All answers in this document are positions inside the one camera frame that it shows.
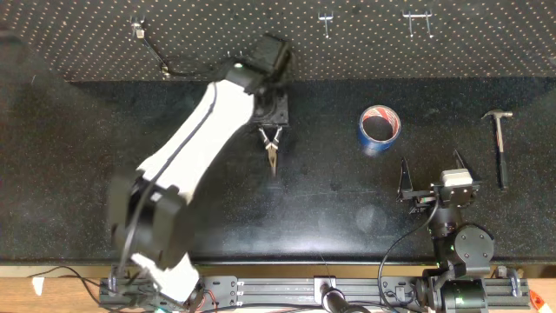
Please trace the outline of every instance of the black table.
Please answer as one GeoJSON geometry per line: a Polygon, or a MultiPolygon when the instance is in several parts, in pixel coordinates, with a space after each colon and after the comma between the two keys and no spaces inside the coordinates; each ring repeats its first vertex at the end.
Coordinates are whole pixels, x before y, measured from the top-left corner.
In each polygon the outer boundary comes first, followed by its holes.
{"type": "MultiPolygon", "coordinates": [[[[112,263],[106,188],[179,127],[202,83],[75,83],[50,76],[3,84],[2,263],[112,263]]],[[[424,221],[395,202],[400,159],[426,189],[454,168],[456,148],[482,178],[464,211],[496,237],[494,261],[556,263],[556,80],[392,79],[293,83],[290,124],[272,179],[255,128],[240,129],[203,177],[192,202],[197,263],[378,263],[424,221]],[[364,156],[361,112],[394,109],[400,137],[364,156]],[[494,108],[502,121],[510,190],[497,187],[494,108]]],[[[431,263],[425,231],[401,243],[393,263],[431,263]]]]}

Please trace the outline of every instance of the hammer handle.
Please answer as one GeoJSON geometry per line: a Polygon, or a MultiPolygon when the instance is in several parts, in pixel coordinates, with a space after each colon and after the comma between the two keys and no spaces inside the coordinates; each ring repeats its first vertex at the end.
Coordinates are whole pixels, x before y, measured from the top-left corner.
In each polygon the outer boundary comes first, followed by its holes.
{"type": "Polygon", "coordinates": [[[507,190],[508,183],[507,183],[507,166],[506,166],[506,157],[504,156],[504,152],[499,152],[498,156],[498,167],[500,172],[500,188],[502,190],[507,190]]]}

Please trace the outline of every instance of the pegboard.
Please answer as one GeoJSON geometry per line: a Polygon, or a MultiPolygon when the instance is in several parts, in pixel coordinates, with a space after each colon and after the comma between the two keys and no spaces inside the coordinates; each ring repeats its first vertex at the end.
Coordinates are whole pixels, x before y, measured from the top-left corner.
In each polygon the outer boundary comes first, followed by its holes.
{"type": "Polygon", "coordinates": [[[0,12],[68,81],[163,80],[130,41],[131,17],[146,17],[147,36],[184,72],[248,54],[270,33],[291,41],[297,80],[556,76],[553,0],[29,0],[4,1],[0,12]],[[424,18],[413,19],[410,37],[402,11],[425,10],[433,37],[424,18]],[[329,38],[320,13],[334,15],[329,38]]]}

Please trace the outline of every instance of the roll of tape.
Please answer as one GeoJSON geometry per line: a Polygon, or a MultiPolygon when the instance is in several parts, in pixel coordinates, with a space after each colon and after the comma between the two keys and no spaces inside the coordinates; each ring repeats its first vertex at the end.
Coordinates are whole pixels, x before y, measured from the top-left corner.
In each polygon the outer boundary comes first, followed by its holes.
{"type": "Polygon", "coordinates": [[[390,148],[401,131],[400,118],[394,110],[384,105],[374,105],[366,109],[359,119],[359,139],[363,146],[363,152],[368,156],[376,156],[381,151],[390,148]],[[370,117],[381,117],[388,121],[392,127],[392,136],[388,140],[377,140],[368,134],[363,123],[370,117]]]}

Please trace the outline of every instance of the orange object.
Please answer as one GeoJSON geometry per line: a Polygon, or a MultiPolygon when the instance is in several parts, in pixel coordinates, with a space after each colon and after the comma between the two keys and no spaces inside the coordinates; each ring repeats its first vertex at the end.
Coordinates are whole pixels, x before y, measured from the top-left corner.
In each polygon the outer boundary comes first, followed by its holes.
{"type": "Polygon", "coordinates": [[[539,294],[536,292],[529,290],[529,298],[531,299],[531,304],[539,313],[552,313],[548,304],[545,303],[539,294]]]}

